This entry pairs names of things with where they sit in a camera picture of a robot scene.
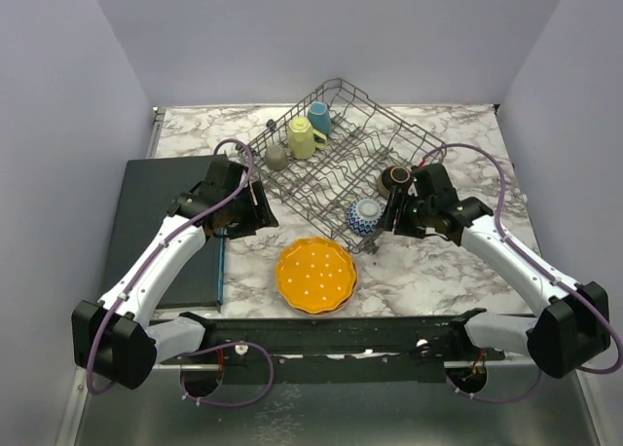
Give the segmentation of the brown patterned bowl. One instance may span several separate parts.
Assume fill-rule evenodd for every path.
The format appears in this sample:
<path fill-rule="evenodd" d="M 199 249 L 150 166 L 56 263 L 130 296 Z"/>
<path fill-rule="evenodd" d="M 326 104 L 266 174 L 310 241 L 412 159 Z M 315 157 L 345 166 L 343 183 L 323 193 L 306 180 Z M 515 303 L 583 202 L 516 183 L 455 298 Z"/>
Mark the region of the brown patterned bowl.
<path fill-rule="evenodd" d="M 391 166 L 385 168 L 377 178 L 377 189 L 384 199 L 388 199 L 394 187 L 407 192 L 413 184 L 409 168 Z"/>

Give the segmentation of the red blue patterned bowl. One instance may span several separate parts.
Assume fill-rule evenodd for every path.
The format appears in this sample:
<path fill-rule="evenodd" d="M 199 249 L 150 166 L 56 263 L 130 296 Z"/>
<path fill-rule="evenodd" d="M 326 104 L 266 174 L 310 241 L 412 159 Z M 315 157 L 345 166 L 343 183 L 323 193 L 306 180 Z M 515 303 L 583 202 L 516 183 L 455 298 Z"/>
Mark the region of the red blue patterned bowl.
<path fill-rule="evenodd" d="M 348 228 L 361 238 L 371 235 L 377 227 L 385 207 L 373 198 L 359 198 L 346 213 Z"/>

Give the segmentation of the grey ceramic mug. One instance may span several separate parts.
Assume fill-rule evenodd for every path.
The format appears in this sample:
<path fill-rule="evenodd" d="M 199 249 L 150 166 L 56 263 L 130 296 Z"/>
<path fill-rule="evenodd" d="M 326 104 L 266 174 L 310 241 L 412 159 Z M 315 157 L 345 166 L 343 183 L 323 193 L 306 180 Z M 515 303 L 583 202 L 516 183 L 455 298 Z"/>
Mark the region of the grey ceramic mug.
<path fill-rule="evenodd" d="M 287 168 L 289 164 L 286 150 L 277 144 L 271 144 L 267 147 L 264 161 L 267 168 L 272 171 L 281 171 Z"/>

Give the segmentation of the grey wire dish rack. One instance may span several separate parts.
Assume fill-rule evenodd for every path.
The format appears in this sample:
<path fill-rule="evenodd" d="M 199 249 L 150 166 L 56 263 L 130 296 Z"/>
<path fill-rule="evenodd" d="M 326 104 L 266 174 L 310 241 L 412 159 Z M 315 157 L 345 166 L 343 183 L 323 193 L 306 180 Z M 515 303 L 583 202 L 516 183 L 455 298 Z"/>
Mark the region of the grey wire dish rack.
<path fill-rule="evenodd" d="M 290 159 L 286 168 L 270 170 L 266 151 L 273 145 L 286 147 L 286 128 L 291 119 L 302 117 L 316 102 L 329 108 L 331 131 L 327 147 L 308 160 Z M 377 180 L 388 167 L 412 167 L 432 152 L 436 162 L 443 140 L 342 79 L 330 79 L 249 141 L 254 174 L 267 194 L 279 199 L 302 216 L 316 234 L 340 242 L 352 254 L 375 253 L 378 235 L 357 236 L 347 224 L 349 206 L 360 198 L 381 199 Z"/>

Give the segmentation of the yellow polka dot plate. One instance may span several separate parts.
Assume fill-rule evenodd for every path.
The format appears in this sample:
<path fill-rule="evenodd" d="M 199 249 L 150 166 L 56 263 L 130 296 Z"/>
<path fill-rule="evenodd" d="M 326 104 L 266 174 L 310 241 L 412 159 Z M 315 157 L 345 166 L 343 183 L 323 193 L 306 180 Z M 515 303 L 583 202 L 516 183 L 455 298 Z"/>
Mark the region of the yellow polka dot plate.
<path fill-rule="evenodd" d="M 309 315 L 337 311 L 358 280 L 350 254 L 325 238 L 302 238 L 286 246 L 275 265 L 275 286 L 287 304 Z"/>

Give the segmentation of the light green ceramic mug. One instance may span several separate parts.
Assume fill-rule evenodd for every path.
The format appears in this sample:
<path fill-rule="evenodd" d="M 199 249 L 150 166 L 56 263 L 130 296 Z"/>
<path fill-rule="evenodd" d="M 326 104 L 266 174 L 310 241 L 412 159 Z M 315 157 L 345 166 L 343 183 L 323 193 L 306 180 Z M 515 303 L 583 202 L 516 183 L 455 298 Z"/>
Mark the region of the light green ceramic mug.
<path fill-rule="evenodd" d="M 307 160 L 318 149 L 327 146 L 328 138 L 316 130 L 307 118 L 297 117 L 291 119 L 287 125 L 287 143 L 295 159 Z"/>

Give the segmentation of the blue ceramic mug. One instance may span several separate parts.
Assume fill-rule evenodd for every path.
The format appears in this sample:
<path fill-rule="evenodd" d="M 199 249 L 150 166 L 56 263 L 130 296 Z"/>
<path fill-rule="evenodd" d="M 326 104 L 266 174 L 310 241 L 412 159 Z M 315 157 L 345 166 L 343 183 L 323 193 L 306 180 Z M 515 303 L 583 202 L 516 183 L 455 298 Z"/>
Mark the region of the blue ceramic mug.
<path fill-rule="evenodd" d="M 324 102 L 313 102 L 307 112 L 307 119 L 313 128 L 328 136 L 331 130 L 331 116 L 329 107 Z"/>

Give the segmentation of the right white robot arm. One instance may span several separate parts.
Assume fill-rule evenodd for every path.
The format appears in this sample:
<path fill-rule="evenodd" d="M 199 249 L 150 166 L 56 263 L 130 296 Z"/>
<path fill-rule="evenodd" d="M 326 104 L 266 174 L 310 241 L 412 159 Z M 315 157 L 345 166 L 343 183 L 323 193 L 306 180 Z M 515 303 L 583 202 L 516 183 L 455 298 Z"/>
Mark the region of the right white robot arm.
<path fill-rule="evenodd" d="M 415 167 L 410 186 L 391 189 L 379 227 L 421 239 L 432 229 L 483 260 L 530 308 L 531 316 L 473 310 L 448 336 L 461 360 L 482 349 L 530 357 L 545 374 L 561 379 L 605 352 L 611 342 L 608 296 L 597 283 L 580 284 L 555 270 L 505 229 L 479 199 L 460 199 L 445 167 Z"/>

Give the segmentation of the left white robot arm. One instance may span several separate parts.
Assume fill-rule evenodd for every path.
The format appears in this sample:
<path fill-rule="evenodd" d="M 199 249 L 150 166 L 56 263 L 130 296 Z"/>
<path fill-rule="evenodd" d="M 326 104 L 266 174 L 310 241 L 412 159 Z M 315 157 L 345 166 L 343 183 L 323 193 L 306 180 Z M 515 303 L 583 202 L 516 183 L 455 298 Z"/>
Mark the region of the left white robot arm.
<path fill-rule="evenodd" d="M 127 389 L 138 388 L 153 366 L 185 354 L 209 361 L 216 341 L 197 316 L 154 325 L 161 299 L 209 238 L 230 239 L 277 226 L 253 167 L 213 160 L 206 177 L 171 204 L 159 230 L 127 273 L 97 302 L 81 301 L 71 315 L 75 363 Z"/>

